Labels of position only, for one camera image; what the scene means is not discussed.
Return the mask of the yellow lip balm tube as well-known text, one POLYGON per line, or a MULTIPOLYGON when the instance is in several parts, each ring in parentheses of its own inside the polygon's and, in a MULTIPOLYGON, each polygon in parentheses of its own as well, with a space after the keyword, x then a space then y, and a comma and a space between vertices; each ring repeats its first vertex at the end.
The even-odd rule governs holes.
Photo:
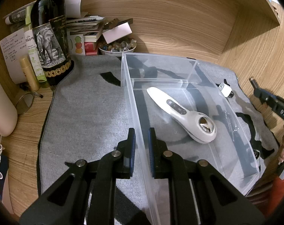
POLYGON ((40 85, 38 83, 37 77, 35 75, 35 72, 33 70, 32 64, 29 61, 28 55, 23 55, 19 58, 20 66, 23 70, 23 73, 27 79, 27 82, 33 91, 38 91, 40 88, 40 85))

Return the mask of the clear plastic storage box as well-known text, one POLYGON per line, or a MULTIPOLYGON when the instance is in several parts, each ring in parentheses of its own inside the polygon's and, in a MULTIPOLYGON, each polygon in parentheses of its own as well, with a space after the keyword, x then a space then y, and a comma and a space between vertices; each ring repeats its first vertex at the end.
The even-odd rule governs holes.
POLYGON ((170 216, 168 182, 154 179, 151 173, 150 128, 182 158, 207 160, 242 194, 252 189, 259 167, 249 138, 204 62, 125 53, 121 78, 129 118, 136 131, 152 224, 169 224, 170 216))

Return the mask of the stack of books and papers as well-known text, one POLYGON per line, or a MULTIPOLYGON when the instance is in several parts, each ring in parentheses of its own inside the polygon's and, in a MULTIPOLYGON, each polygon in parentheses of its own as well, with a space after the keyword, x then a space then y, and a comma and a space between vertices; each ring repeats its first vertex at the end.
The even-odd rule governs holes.
POLYGON ((67 34, 82 34, 85 42, 85 55, 97 55, 97 41, 102 35, 105 18, 90 15, 81 10, 81 0, 65 0, 67 34))

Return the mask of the white handwritten note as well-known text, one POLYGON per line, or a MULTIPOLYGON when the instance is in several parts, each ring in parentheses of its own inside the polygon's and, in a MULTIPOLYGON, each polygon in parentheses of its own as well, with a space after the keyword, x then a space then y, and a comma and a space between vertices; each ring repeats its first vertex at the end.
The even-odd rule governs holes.
POLYGON ((26 82, 19 62, 19 58, 28 53, 24 29, 19 29, 0 40, 0 47, 12 81, 15 84, 26 82))

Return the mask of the small white cardboard box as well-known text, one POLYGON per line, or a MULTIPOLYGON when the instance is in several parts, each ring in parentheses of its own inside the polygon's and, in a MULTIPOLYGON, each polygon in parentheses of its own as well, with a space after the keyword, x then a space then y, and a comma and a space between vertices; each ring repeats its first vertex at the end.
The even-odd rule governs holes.
POLYGON ((129 23, 123 23, 114 27, 113 29, 108 29, 102 33, 106 43, 112 43, 122 37, 125 37, 132 33, 129 23))

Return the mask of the fruit picture card box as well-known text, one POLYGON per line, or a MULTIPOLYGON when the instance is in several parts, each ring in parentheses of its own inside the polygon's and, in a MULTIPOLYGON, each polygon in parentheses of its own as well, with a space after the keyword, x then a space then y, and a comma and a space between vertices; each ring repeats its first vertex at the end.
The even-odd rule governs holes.
POLYGON ((85 42, 82 34, 70 34, 68 40, 71 55, 85 55, 85 42))

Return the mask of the round glass lens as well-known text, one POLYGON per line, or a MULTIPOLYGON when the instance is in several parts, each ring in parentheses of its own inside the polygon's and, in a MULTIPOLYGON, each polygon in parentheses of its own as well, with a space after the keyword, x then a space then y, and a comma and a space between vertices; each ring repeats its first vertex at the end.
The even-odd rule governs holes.
POLYGON ((16 103, 17 114, 25 114, 32 107, 35 97, 42 99, 43 95, 35 91, 24 93, 16 103))

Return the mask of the green white tube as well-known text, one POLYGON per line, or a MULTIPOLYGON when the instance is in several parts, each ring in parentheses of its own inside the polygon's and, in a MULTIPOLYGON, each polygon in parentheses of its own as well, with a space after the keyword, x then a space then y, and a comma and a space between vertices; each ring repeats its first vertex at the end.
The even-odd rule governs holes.
POLYGON ((25 28, 24 28, 25 41, 28 49, 28 56, 30 58, 30 62, 32 64, 36 78, 39 83, 44 83, 47 80, 41 66, 36 42, 34 40, 32 23, 31 23, 31 10, 32 10, 32 5, 27 6, 25 9, 25 28))

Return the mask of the dark elephant label wine bottle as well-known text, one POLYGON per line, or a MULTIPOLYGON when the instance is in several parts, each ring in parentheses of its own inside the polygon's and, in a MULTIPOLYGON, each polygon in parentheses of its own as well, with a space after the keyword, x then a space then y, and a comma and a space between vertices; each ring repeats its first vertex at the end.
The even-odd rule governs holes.
POLYGON ((44 75, 55 88, 74 68, 70 57, 64 0, 36 0, 31 10, 34 41, 44 75))

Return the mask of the white handheld massager device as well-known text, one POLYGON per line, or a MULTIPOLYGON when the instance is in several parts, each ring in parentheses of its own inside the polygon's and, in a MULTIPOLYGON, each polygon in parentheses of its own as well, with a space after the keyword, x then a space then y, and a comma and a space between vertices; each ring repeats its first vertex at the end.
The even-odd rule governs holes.
POLYGON ((208 144, 217 136, 217 126, 204 113, 188 110, 170 95, 156 87, 149 87, 146 92, 163 111, 169 114, 188 135, 201 144, 208 144))

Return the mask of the white bowl of stones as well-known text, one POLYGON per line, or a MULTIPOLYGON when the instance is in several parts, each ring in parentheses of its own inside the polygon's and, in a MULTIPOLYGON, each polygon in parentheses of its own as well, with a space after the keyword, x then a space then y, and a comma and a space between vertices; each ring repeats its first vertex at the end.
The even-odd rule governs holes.
POLYGON ((102 55, 121 57, 123 53, 133 52, 137 46, 134 38, 124 37, 111 43, 105 41, 98 43, 102 55))

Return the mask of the grey and black mat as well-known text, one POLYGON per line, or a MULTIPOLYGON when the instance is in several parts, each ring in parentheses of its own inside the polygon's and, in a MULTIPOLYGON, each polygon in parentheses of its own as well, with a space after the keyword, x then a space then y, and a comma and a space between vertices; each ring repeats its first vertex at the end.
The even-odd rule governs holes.
MULTIPOLYGON (((126 139, 129 128, 134 128, 122 86, 122 61, 102 55, 76 56, 74 62, 73 71, 55 90, 44 124, 39 150, 41 193, 67 170, 67 163, 99 160, 126 139)), ((217 88, 224 82, 234 92, 232 98, 226 99, 249 138, 259 167, 259 180, 278 151, 277 140, 242 92, 235 73, 201 62, 217 88)), ((126 224, 137 212, 151 222, 140 163, 136 147, 132 178, 118 180, 116 184, 116 224, 126 224)))

